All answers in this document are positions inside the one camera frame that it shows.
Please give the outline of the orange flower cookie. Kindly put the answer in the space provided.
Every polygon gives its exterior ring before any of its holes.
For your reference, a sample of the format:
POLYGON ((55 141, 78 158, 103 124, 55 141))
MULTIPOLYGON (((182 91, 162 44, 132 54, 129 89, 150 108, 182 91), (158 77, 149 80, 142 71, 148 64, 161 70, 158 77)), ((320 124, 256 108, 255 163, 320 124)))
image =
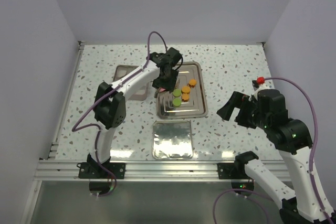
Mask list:
POLYGON ((188 85, 189 85, 190 87, 195 87, 195 86, 197 85, 197 81, 196 81, 196 79, 191 79, 191 80, 189 81, 188 85))

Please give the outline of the steel slotted tongs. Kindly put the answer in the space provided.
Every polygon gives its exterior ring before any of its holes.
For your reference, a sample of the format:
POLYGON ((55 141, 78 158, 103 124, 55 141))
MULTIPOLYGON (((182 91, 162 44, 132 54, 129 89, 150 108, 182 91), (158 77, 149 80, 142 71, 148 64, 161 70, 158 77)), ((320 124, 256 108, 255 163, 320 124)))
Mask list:
MULTIPOLYGON (((173 91, 175 89, 180 89, 180 79, 177 78, 175 82, 175 86, 173 88, 173 91)), ((179 109, 182 108, 182 104, 179 107, 174 107, 172 104, 172 100, 176 97, 173 96, 172 92, 169 91, 164 91, 161 93, 158 93, 157 99, 156 99, 156 112, 158 117, 162 119, 168 119, 168 118, 173 118, 177 117, 177 113, 179 109)))

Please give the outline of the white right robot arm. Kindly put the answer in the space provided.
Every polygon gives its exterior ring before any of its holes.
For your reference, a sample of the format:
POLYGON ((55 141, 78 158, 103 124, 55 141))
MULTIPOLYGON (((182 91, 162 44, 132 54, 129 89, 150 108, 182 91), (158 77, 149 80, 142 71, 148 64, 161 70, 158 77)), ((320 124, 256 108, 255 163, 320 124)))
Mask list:
POLYGON ((335 223, 335 209, 309 159, 313 150, 310 132, 301 120, 288 116, 285 97, 275 89, 258 89, 252 96, 235 91, 217 114, 228 121, 235 108, 239 126, 258 127, 266 133, 282 157, 293 187, 288 188, 252 151, 235 157, 236 176, 258 183, 278 206, 283 223, 335 223))

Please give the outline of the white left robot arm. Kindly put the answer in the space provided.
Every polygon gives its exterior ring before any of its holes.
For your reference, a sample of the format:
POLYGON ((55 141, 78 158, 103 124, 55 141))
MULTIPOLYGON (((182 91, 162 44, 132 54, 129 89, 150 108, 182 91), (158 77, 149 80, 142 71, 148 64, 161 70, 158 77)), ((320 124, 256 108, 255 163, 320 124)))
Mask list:
POLYGON ((97 178, 104 178, 109 172, 110 147, 116 128, 127 115, 126 102, 141 87, 152 82, 155 89, 172 92, 175 89, 178 68, 174 67, 183 61, 183 56, 174 48, 165 53, 153 52, 149 60, 128 75, 111 84, 102 82, 97 89, 97 104, 93 109, 95 119, 102 128, 95 140, 87 161, 92 163, 90 171, 97 178))

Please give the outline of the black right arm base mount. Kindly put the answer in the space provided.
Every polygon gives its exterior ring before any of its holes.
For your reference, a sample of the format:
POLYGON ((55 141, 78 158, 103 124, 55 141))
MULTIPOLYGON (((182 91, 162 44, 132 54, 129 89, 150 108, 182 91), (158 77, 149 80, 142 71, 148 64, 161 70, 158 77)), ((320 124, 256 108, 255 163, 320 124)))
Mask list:
POLYGON ((238 171, 234 163, 217 163, 219 179, 247 179, 248 176, 238 171))

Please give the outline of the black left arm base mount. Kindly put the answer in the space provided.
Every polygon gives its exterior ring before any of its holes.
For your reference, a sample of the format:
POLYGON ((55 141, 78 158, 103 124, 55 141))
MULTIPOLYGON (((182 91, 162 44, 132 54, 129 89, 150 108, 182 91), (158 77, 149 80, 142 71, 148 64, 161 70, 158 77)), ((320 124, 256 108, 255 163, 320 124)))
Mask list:
POLYGON ((125 163, 111 163, 102 164, 101 168, 98 164, 90 165, 88 162, 78 163, 79 168, 78 177, 80 179, 107 179, 112 178, 111 173, 116 179, 124 179, 126 164, 125 163))

